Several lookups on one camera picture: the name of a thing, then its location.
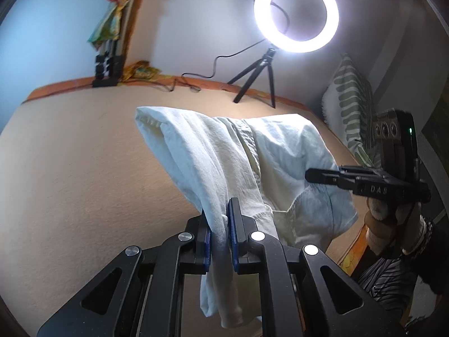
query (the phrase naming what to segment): white cloth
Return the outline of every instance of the white cloth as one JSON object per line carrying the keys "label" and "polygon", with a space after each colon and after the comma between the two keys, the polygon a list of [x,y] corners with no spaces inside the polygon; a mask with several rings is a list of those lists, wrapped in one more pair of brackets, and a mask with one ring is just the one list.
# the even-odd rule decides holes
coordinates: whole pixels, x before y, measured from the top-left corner
{"label": "white cloth", "polygon": [[297,114],[255,119],[210,118],[190,110],[139,107],[136,123],[154,156],[212,231],[212,265],[201,279],[206,316],[223,327],[260,315],[255,275],[233,272],[226,204],[238,197],[242,214],[282,243],[326,250],[356,220],[349,192],[310,184],[309,167],[336,169],[318,130]]}

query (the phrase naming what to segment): bed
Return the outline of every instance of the bed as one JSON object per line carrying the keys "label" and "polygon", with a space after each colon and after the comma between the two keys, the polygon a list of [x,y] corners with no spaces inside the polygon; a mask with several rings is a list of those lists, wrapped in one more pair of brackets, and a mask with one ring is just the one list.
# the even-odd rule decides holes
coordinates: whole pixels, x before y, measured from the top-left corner
{"label": "bed", "polygon": [[[238,119],[299,113],[314,123],[338,164],[357,164],[320,119],[287,99],[273,109],[263,93],[251,90],[234,104],[235,87],[204,80],[194,80],[200,92],[140,82],[93,89],[90,82],[34,91],[0,136],[0,295],[30,336],[127,246],[159,245],[197,215],[144,144],[136,107]],[[327,250],[349,274],[366,247],[366,201],[354,200],[359,220]],[[222,329],[218,316],[202,315],[198,296],[199,277],[190,275],[183,336],[259,335],[256,322]]]}

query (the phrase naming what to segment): metal screw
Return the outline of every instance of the metal screw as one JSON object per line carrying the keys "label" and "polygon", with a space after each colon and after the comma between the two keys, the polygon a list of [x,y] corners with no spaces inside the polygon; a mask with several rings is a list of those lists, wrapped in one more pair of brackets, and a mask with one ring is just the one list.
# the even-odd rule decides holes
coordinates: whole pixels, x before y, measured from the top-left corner
{"label": "metal screw", "polygon": [[318,253],[318,247],[314,246],[313,244],[308,244],[304,247],[304,252],[306,252],[308,255],[315,256]]}
{"label": "metal screw", "polygon": [[129,246],[126,250],[125,253],[127,256],[135,256],[136,254],[138,254],[139,248],[137,246]]}
{"label": "metal screw", "polygon": [[255,241],[261,241],[265,239],[265,233],[262,232],[252,232],[251,238]]}
{"label": "metal screw", "polygon": [[180,241],[190,241],[192,239],[192,235],[189,232],[182,232],[178,235],[178,239]]}

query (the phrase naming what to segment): green striped pillow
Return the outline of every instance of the green striped pillow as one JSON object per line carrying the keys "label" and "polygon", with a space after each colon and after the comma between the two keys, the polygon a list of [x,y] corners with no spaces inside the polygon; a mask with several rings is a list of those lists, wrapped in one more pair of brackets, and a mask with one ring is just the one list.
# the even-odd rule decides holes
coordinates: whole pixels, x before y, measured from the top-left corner
{"label": "green striped pillow", "polygon": [[345,54],[322,100],[325,122],[362,166],[379,165],[372,131],[371,85]]}

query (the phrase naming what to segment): ring light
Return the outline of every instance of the ring light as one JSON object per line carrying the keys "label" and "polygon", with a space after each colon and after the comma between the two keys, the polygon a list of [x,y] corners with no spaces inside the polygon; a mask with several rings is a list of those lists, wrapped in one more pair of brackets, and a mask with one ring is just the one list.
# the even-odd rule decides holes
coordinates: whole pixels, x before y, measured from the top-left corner
{"label": "ring light", "polygon": [[335,0],[323,0],[327,18],[323,30],[315,37],[305,41],[288,38],[275,26],[271,15],[271,0],[255,0],[254,16],[262,34],[275,46],[295,53],[312,52],[325,46],[334,36],[338,27],[338,7]]}

